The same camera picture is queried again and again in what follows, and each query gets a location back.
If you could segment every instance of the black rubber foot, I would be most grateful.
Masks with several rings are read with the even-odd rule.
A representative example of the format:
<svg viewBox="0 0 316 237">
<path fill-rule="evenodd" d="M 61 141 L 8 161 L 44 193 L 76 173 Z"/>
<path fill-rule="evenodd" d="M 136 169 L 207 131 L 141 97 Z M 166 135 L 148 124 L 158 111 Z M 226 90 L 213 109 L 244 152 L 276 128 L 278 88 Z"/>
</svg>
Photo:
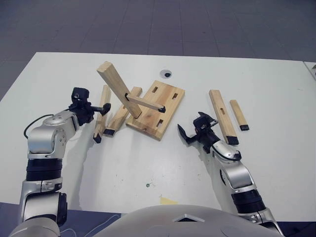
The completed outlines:
<svg viewBox="0 0 316 237">
<path fill-rule="evenodd" d="M 238 145 L 239 141 L 237 137 L 226 136 L 229 145 Z"/>
<path fill-rule="evenodd" d="M 113 137 L 114 133 L 115 133 L 115 130 L 113 129 L 105 129 L 103 134 L 105 136 Z"/>
<path fill-rule="evenodd" d="M 249 126 L 247 124 L 246 125 L 240 125 L 239 127 L 240 127 L 241 131 L 249 130 Z"/>
<path fill-rule="evenodd" d="M 101 142 L 101 136 L 99 134 L 97 134 L 96 137 L 93 137 L 93 140 L 96 142 L 96 143 L 100 143 Z"/>
<path fill-rule="evenodd" d="M 160 113 L 165 113 L 165 112 L 166 112 L 166 107 L 165 107 L 165 106 L 163 106 L 163 108 L 158 109 L 158 111 L 159 111 Z"/>
</svg>

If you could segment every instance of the white cable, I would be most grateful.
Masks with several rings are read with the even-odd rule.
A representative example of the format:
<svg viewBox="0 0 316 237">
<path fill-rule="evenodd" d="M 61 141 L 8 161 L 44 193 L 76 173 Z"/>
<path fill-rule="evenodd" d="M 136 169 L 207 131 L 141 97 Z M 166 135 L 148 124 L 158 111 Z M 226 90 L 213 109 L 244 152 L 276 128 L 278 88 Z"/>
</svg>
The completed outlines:
<svg viewBox="0 0 316 237">
<path fill-rule="evenodd" d="M 87 237 L 90 233 L 92 233 L 93 231 L 95 231 L 97 228 L 99 228 L 100 226 L 108 223 L 113 217 L 117 216 L 119 218 L 119 215 L 115 214 L 113 216 L 111 216 L 107 221 L 103 222 L 102 224 L 98 225 L 97 227 L 94 227 L 91 231 L 89 231 L 84 237 Z"/>
<path fill-rule="evenodd" d="M 65 229 L 65 230 L 63 230 L 60 233 L 62 234 L 63 232 L 66 232 L 66 231 L 72 231 L 75 234 L 75 237 L 77 237 L 77 234 L 76 234 L 76 232 L 73 229 Z"/>
</svg>

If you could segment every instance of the black cable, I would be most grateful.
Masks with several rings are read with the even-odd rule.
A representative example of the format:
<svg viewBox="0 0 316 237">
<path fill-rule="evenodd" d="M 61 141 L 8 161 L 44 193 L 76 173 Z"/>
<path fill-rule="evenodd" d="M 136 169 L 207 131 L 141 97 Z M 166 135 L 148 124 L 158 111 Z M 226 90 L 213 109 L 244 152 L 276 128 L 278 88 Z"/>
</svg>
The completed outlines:
<svg viewBox="0 0 316 237">
<path fill-rule="evenodd" d="M 32 126 L 35 122 L 37 122 L 38 120 L 44 118 L 44 117 L 48 117 L 48 116 L 53 116 L 53 115 L 43 115 L 39 118 L 37 118 L 36 120 L 34 120 L 33 122 L 31 122 L 25 129 L 24 129 L 24 132 L 23 132 L 23 135 L 25 136 L 26 139 L 28 139 L 29 137 L 26 135 L 26 132 L 27 130 L 30 128 L 30 126 Z"/>
</svg>

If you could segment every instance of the wooden board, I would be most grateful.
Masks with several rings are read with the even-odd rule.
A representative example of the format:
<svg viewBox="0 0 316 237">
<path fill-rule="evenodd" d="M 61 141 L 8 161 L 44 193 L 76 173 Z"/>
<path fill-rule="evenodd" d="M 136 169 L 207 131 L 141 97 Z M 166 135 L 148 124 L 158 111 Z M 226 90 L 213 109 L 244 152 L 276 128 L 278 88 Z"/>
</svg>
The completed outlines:
<svg viewBox="0 0 316 237">
<path fill-rule="evenodd" d="M 139 96 L 142 93 L 142 88 L 140 87 L 133 87 L 130 92 L 132 95 Z M 108 126 L 104 131 L 104 135 L 108 137 L 113 137 L 115 132 L 119 130 L 119 128 L 124 123 L 129 111 L 125 107 L 125 105 L 121 105 L 118 111 L 115 113 L 114 117 L 109 122 Z"/>
<path fill-rule="evenodd" d="M 142 114 L 137 119 L 130 116 L 126 121 L 126 125 L 161 140 L 184 94 L 183 89 L 155 80 L 145 94 L 144 99 L 164 105 L 165 113 L 140 106 L 143 111 Z"/>
<path fill-rule="evenodd" d="M 100 107 L 103 107 L 104 104 L 110 102 L 111 90 L 108 85 L 103 86 L 101 99 L 100 99 Z M 93 139 L 97 142 L 101 142 L 101 136 L 105 130 L 105 121 L 107 119 L 107 115 L 102 116 L 100 113 L 97 115 L 97 121 L 95 123 Z"/>
<path fill-rule="evenodd" d="M 210 90 L 209 96 L 211 97 L 215 114 L 226 143 L 230 145 L 238 145 L 239 141 L 235 133 L 232 121 L 227 113 L 221 92 L 219 90 Z"/>
<path fill-rule="evenodd" d="M 119 98 L 119 100 L 121 100 L 122 103 L 127 107 L 130 114 L 133 115 L 135 118 L 138 118 L 142 111 L 137 104 L 129 102 L 125 98 L 125 94 L 130 94 L 130 92 L 123 82 L 122 78 L 119 76 L 113 64 L 110 62 L 105 62 L 99 66 L 97 72 L 106 82 L 106 84 L 109 85 L 109 87 Z"/>
<path fill-rule="evenodd" d="M 249 130 L 248 123 L 245 117 L 243 116 L 243 113 L 241 111 L 241 108 L 239 107 L 237 100 L 231 100 L 229 103 L 231 104 L 231 107 L 233 109 L 233 112 L 235 114 L 235 117 L 237 119 L 237 122 L 239 124 L 241 131 Z"/>
</svg>

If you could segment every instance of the table surface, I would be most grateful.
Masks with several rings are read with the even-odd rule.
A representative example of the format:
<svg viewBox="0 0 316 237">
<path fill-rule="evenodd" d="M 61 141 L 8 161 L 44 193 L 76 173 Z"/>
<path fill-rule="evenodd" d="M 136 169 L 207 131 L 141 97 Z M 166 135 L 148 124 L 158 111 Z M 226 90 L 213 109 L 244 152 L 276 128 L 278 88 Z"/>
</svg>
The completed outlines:
<svg viewBox="0 0 316 237">
<path fill-rule="evenodd" d="M 96 68 L 104 61 L 115 65 L 129 88 L 142 87 L 143 94 L 156 79 L 186 94 L 160 142 L 124 125 L 114 138 L 95 144 L 95 121 L 81 127 L 67 143 L 63 161 L 62 191 L 69 209 L 128 213 L 159 205 L 161 197 L 220 209 L 207 156 L 187 147 L 176 126 L 194 134 L 198 111 L 215 117 L 208 91 L 219 89 L 242 161 L 266 206 L 278 221 L 316 221 L 316 82 L 299 61 L 37 53 L 0 102 L 0 201 L 19 202 L 27 165 L 24 128 L 67 108 L 75 86 L 87 88 L 89 100 L 98 105 L 104 81 Z M 160 77 L 164 69 L 171 78 Z M 231 99 L 239 102 L 249 131 L 238 129 Z M 120 106 L 113 93 L 111 104 L 109 118 Z M 219 126 L 214 131 L 222 138 Z"/>
</svg>

